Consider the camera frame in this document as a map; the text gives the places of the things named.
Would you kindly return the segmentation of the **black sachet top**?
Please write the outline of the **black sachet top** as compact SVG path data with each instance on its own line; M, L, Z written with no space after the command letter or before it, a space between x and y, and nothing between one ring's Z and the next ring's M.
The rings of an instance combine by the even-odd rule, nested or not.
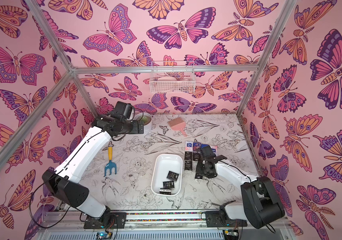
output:
M201 159L201 155L199 153L193 153L192 160L198 162Z

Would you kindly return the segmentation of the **dark blue tissue pack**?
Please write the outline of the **dark blue tissue pack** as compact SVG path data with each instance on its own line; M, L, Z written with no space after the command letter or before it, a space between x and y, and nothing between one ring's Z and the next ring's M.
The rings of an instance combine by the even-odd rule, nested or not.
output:
M193 151L198 152L202 144L200 142L193 142Z

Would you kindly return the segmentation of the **pink blue floral tissue pack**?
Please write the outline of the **pink blue floral tissue pack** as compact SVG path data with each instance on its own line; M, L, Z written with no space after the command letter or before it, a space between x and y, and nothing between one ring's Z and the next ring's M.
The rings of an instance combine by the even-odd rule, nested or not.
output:
M185 141L185 151L186 152L193 152L194 151L194 142L192 141Z

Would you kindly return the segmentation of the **black sachet bottom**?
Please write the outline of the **black sachet bottom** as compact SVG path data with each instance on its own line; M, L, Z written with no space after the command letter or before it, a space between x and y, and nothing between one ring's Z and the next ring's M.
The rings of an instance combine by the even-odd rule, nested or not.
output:
M163 182L163 189L174 190L175 189L175 182L174 181Z

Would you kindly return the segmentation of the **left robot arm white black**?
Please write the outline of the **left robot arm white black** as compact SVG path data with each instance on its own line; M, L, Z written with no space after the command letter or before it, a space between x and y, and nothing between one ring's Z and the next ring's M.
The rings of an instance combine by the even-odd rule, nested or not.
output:
M118 101L115 108L99 115L75 150L55 169L42 175L44 185L52 195L88 216L100 219L108 208L96 200L80 180L97 153L113 139L144 133L144 125L134 120L135 108Z

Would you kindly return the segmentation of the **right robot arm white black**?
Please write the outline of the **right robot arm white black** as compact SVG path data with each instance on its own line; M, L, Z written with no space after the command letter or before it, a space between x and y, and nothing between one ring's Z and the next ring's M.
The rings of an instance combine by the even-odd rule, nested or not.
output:
M196 173L213 179L222 177L241 191L242 201L227 202L218 211L206 213L209 227L244 227L250 223L255 229L264 226L271 231L271 223L286 215L282 201L268 177L257 177L226 163L227 157L214 154L210 146L198 149Z

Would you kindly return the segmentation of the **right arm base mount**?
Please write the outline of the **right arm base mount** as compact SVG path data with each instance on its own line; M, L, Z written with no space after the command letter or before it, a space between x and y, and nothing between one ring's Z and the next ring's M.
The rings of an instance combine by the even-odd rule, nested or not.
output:
M248 223L246 220L235 219L232 220L225 214L224 211L207 211L205 212L205 219L207 227L216 228L237 228L247 227Z

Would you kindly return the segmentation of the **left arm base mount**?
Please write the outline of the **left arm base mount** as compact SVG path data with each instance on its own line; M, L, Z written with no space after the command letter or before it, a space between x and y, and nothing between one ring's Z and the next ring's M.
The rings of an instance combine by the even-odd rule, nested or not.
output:
M107 213L100 218L87 216L83 228L96 229L123 229L127 220L126 212Z

